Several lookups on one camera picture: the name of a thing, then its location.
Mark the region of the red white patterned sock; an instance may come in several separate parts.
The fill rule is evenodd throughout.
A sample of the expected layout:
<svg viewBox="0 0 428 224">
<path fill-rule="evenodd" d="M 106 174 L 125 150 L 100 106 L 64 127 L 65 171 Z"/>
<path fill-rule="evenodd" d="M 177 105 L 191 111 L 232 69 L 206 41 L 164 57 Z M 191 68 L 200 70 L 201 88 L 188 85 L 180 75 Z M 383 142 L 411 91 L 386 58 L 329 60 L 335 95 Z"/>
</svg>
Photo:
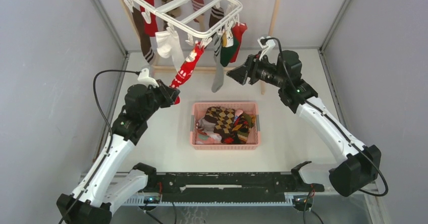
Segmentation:
<svg viewBox="0 0 428 224">
<path fill-rule="evenodd" d="M 174 79 L 172 80 L 170 87 L 179 88 L 181 85 L 185 84 L 190 77 L 198 63 L 200 57 L 204 53 L 205 48 L 201 46 L 201 42 L 197 42 L 193 50 L 185 58 L 185 61 L 181 65 Z"/>
</svg>

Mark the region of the pink plastic basket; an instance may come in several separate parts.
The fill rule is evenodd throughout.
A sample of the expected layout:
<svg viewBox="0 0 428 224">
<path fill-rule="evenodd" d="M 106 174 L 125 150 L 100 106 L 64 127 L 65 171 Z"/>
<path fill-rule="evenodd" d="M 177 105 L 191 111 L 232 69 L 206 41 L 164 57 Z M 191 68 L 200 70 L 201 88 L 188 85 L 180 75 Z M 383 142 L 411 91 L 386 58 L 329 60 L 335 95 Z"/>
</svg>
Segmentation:
<svg viewBox="0 0 428 224">
<path fill-rule="evenodd" d="M 261 143 L 258 118 L 256 102 L 197 102 L 190 145 L 196 150 L 255 150 Z"/>
</svg>

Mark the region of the grey ribbed sock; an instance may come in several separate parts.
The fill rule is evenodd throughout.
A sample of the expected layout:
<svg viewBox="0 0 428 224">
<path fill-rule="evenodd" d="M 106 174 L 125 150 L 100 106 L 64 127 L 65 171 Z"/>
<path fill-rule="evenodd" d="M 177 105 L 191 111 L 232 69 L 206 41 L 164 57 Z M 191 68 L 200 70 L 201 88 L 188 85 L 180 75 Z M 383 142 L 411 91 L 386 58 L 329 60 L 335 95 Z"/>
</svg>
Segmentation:
<svg viewBox="0 0 428 224">
<path fill-rule="evenodd" d="M 216 123 L 212 123 L 207 121 L 205 118 L 201 118 L 196 122 L 195 126 L 197 131 L 208 134 L 214 132 Z"/>
</svg>

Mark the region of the red black argyle sock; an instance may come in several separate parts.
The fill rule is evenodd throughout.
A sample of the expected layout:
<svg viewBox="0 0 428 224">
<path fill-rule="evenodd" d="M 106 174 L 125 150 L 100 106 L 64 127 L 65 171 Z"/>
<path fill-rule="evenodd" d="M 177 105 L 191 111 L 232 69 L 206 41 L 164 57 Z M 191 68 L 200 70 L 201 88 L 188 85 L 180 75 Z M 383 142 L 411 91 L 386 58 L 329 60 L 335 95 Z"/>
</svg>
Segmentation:
<svg viewBox="0 0 428 224">
<path fill-rule="evenodd" d="M 237 118 L 231 128 L 231 132 L 222 138 L 224 144 L 246 144 L 250 129 L 242 114 Z"/>
</svg>

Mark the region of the pink patterned sock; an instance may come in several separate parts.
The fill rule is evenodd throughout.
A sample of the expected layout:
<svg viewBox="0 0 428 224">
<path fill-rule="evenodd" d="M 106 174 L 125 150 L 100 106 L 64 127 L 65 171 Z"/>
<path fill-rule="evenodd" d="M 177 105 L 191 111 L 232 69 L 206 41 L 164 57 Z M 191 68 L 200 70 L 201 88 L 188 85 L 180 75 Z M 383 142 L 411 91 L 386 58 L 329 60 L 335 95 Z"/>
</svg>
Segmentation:
<svg viewBox="0 0 428 224">
<path fill-rule="evenodd" d="M 241 110 L 241 109 L 235 109 L 235 119 L 234 119 L 234 122 L 237 120 L 237 118 L 241 115 L 241 114 L 243 114 L 244 113 L 244 111 L 243 110 Z M 215 142 L 220 142 L 220 143 L 222 143 L 220 140 L 221 140 L 221 137 L 218 135 L 218 134 L 214 134 L 214 133 L 208 133 L 208 134 L 205 134 L 205 133 L 203 133 L 203 132 L 199 132 L 198 131 L 198 133 L 201 135 L 201 136 L 206 136 L 206 137 L 208 137 L 208 138 L 212 138 Z"/>
</svg>

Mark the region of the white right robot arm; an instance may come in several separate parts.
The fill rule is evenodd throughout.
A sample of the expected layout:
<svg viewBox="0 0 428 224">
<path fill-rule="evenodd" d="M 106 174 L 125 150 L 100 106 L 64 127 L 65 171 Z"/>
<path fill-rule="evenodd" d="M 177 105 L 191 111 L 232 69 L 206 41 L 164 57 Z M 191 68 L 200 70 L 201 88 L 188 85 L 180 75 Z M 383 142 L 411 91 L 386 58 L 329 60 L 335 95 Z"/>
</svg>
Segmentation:
<svg viewBox="0 0 428 224">
<path fill-rule="evenodd" d="M 380 171 L 379 148 L 357 139 L 328 111 L 318 93 L 302 79 L 301 69 L 302 62 L 294 51 L 279 52 L 276 64 L 259 52 L 250 54 L 243 65 L 228 71 L 227 76 L 241 85 L 263 81 L 277 86 L 281 102 L 306 121 L 332 153 L 334 164 L 306 161 L 293 169 L 297 172 L 291 179 L 296 191 L 304 192 L 311 184 L 317 184 L 333 187 L 344 197 L 357 191 L 368 194 L 364 187 L 381 178 L 384 192 L 370 195 L 387 195 L 389 186 Z"/>
</svg>

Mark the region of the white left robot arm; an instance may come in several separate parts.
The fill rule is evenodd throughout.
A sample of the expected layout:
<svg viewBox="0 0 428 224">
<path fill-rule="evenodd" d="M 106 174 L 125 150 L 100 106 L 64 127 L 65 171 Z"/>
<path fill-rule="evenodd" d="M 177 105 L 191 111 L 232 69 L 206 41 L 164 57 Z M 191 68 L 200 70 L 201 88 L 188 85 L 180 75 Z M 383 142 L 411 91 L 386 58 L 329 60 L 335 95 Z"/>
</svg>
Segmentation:
<svg viewBox="0 0 428 224">
<path fill-rule="evenodd" d="M 115 212 L 139 190 L 157 188 L 156 169 L 136 164 L 123 180 L 112 185 L 118 168 L 147 130 L 147 121 L 160 108 L 175 104 L 179 89 L 157 80 L 155 85 L 128 88 L 122 110 L 112 125 L 108 142 L 81 183 L 69 195 L 61 194 L 60 223 L 110 223 Z"/>
</svg>

